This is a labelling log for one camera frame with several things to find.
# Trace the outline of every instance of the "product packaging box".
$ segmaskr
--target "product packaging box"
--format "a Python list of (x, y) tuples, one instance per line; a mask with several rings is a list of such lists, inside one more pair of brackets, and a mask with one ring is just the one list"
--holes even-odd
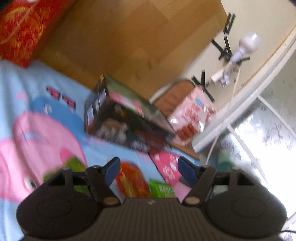
[(157, 153), (175, 132), (147, 100), (109, 75), (102, 75), (84, 105), (84, 129), (98, 138)]

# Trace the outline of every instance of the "round black cover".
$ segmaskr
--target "round black cover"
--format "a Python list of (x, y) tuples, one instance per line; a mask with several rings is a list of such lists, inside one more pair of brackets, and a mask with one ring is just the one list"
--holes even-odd
[(91, 197), (65, 186), (42, 185), (17, 209), (25, 235), (42, 239), (71, 237), (88, 228), (98, 212)]
[(205, 211), (214, 226), (241, 238), (277, 234), (287, 218), (283, 204), (256, 183), (229, 185), (227, 192), (217, 194), (208, 201)]

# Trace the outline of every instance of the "electrical cord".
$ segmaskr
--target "electrical cord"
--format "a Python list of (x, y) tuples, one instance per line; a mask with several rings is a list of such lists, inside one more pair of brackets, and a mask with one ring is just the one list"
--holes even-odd
[(296, 230), (282, 230), (279, 232), (280, 234), (282, 233), (292, 233), (292, 234), (296, 234)]
[(233, 100), (233, 97), (234, 97), (234, 94), (235, 94), (235, 90), (236, 90), (236, 88), (237, 88), (237, 83), (238, 83), (238, 80), (239, 80), (240, 73), (241, 73), (241, 67), (240, 67), (239, 70), (238, 70), (237, 78), (236, 78), (236, 81), (235, 81), (235, 83), (234, 83), (234, 87), (233, 87), (233, 91), (232, 91), (232, 95), (231, 95), (231, 99), (230, 99), (230, 103), (229, 103), (229, 106), (228, 106), (227, 111), (226, 111), (225, 114), (224, 114), (223, 122), (222, 122), (222, 124), (221, 124), (221, 126), (220, 126), (220, 130), (219, 130), (218, 135), (216, 136), (215, 140), (213, 141), (213, 144), (212, 144), (211, 149), (210, 149), (210, 151), (209, 151), (209, 154), (208, 154), (208, 156), (207, 156), (207, 161), (206, 161), (206, 163), (205, 163), (206, 165), (208, 165), (208, 162), (209, 162), (209, 159), (210, 159), (210, 157), (211, 157), (211, 154), (212, 154), (212, 152), (213, 152), (213, 150), (214, 150), (214, 147), (215, 147), (215, 145), (216, 145), (216, 143), (217, 143), (217, 141), (218, 141), (218, 139), (219, 139), (219, 137), (220, 137), (220, 135), (221, 135), (222, 127), (224, 126), (226, 116), (228, 115), (228, 112), (229, 112), (229, 110), (230, 110), (230, 107), (231, 107), (231, 104), (232, 104), (232, 100)]

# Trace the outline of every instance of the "wooden headboard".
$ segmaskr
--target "wooden headboard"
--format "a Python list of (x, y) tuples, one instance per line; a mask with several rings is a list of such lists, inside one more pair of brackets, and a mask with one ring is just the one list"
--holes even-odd
[(78, 0), (39, 58), (89, 88), (108, 73), (149, 98), (226, 19), (220, 0)]

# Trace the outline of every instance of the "pink cartoon pig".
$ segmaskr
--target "pink cartoon pig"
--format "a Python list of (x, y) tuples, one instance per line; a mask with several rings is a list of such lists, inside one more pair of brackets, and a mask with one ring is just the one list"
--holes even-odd
[(58, 121), (25, 112), (13, 125), (13, 140), (0, 142), (0, 198), (21, 202), (43, 182), (44, 174), (73, 157), (85, 165), (75, 136)]

